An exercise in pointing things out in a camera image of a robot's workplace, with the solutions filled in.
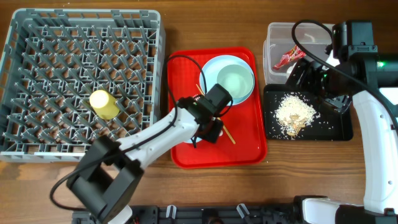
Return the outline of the rice and peanut scraps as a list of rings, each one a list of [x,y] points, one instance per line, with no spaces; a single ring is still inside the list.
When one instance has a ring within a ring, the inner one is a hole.
[[[311,127],[320,113],[309,104],[309,99],[301,94],[285,94],[273,111],[281,133],[288,138],[296,138],[300,132]]]

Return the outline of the red snack wrapper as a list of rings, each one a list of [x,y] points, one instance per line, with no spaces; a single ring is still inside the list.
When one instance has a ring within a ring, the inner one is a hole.
[[[307,54],[300,49],[297,45],[295,45],[292,49],[281,56],[279,63],[273,66],[274,70],[279,70],[283,66],[293,62],[294,60],[298,60],[300,58],[304,58]]]

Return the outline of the green bowl with leftovers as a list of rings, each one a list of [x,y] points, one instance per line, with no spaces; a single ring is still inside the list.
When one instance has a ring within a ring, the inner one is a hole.
[[[254,74],[251,69],[242,65],[227,65],[218,72],[216,82],[226,89],[238,104],[252,93]]]

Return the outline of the yellow plastic cup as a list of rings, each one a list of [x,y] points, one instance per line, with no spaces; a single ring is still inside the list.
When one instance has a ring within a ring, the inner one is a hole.
[[[94,109],[94,112],[101,119],[113,119],[120,112],[119,108],[116,106],[115,97],[104,90],[94,91],[90,95],[89,102],[91,107]]]

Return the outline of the light blue bowl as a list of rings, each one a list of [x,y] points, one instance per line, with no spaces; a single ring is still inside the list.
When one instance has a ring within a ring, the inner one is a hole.
[[[185,141],[185,143],[193,144],[194,142],[200,142],[200,141],[201,141],[201,138],[194,137],[194,138],[189,139],[188,141]]]

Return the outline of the white tissue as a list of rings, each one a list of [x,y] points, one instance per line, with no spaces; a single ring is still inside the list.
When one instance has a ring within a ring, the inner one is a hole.
[[[292,73],[294,67],[295,67],[295,66],[293,65],[293,66],[291,66],[291,67],[289,67],[289,68],[287,69],[287,77],[290,76],[290,74]]]

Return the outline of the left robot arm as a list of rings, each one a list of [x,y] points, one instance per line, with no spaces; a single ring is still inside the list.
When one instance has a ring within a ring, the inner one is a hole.
[[[100,223],[126,222],[132,215],[128,203],[145,169],[180,143],[217,142],[223,129],[219,117],[232,101],[215,84],[205,95],[180,98],[167,116],[137,134],[116,141],[100,136],[67,187]]]

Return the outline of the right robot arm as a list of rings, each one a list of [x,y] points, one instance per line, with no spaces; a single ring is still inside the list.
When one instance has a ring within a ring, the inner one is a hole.
[[[296,196],[302,223],[397,222],[397,55],[380,54],[369,21],[327,29],[332,65],[313,53],[297,62],[287,85],[323,103],[349,96],[359,119],[366,171],[362,205],[322,196]]]

